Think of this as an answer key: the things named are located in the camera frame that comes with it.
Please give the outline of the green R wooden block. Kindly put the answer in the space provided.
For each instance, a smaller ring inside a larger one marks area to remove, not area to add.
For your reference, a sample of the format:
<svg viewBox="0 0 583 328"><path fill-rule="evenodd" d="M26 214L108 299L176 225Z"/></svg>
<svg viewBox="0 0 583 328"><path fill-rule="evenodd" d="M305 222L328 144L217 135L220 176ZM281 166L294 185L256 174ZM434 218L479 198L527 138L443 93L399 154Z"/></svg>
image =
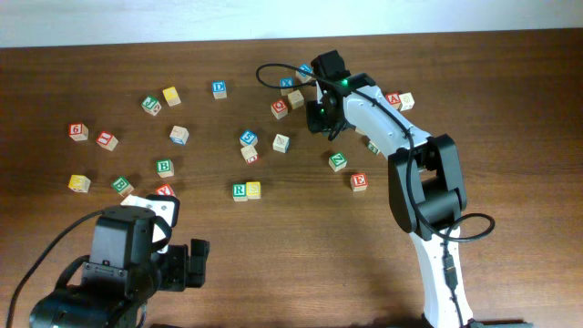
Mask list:
<svg viewBox="0 0 583 328"><path fill-rule="evenodd" d="M247 201L247 188L245 183L236 183L232 185L232 197L235 201Z"/></svg>

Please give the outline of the yellow S wooden block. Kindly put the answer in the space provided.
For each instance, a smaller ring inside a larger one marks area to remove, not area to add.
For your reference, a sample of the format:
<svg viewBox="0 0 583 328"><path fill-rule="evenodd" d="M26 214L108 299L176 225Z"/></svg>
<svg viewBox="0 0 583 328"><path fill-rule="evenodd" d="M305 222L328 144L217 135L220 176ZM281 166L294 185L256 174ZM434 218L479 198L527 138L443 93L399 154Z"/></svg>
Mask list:
<svg viewBox="0 0 583 328"><path fill-rule="evenodd" d="M261 183L259 181L248 181L246 183L246 195L249 200L261 198Z"/></svg>

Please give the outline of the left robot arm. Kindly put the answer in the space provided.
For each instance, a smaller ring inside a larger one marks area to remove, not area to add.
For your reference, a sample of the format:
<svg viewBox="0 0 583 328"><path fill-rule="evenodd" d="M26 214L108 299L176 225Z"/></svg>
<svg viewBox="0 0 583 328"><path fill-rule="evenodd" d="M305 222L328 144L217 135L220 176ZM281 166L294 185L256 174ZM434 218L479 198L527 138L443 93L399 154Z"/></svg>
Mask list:
<svg viewBox="0 0 583 328"><path fill-rule="evenodd" d="M163 195L128 196L102 210L91 252L62 271L33 308L30 326L141 327L156 292L202 287L210 243L170 244L178 214L179 200Z"/></svg>

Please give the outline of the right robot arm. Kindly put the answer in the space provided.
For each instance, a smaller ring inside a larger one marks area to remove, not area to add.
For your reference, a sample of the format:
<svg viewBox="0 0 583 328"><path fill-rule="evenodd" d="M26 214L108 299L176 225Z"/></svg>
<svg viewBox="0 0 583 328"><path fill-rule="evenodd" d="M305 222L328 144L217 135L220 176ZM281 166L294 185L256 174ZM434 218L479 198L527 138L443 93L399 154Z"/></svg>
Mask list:
<svg viewBox="0 0 583 328"><path fill-rule="evenodd" d="M467 303L458 246L467 196L454 141L409 122L367 74L352 74L332 50L314 58L317 98L307 107L312 132L335 138L358 128L386 157L389 205L414 244L424 286L424 319L432 327L467 327Z"/></svg>

